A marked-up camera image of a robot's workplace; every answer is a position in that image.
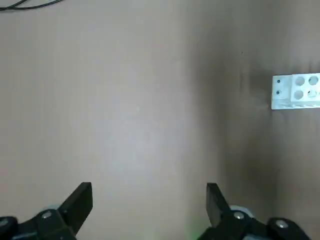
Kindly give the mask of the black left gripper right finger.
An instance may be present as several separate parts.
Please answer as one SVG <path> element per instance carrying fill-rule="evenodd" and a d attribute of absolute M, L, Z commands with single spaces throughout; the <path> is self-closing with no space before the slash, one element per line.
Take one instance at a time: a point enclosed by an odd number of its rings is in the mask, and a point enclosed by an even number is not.
<path fill-rule="evenodd" d="M 206 185 L 206 212 L 210 221 L 200 240 L 309 240 L 294 221 L 272 217 L 257 220 L 245 207 L 231 207 L 216 183 Z"/>

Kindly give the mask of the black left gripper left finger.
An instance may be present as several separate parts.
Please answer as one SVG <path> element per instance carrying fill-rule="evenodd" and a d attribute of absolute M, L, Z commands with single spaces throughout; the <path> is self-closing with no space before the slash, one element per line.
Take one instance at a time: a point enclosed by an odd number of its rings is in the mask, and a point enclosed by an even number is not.
<path fill-rule="evenodd" d="M 49 208 L 25 222 L 0 218 L 2 240 L 75 240 L 93 208 L 91 182 L 82 182 L 57 208 Z"/>

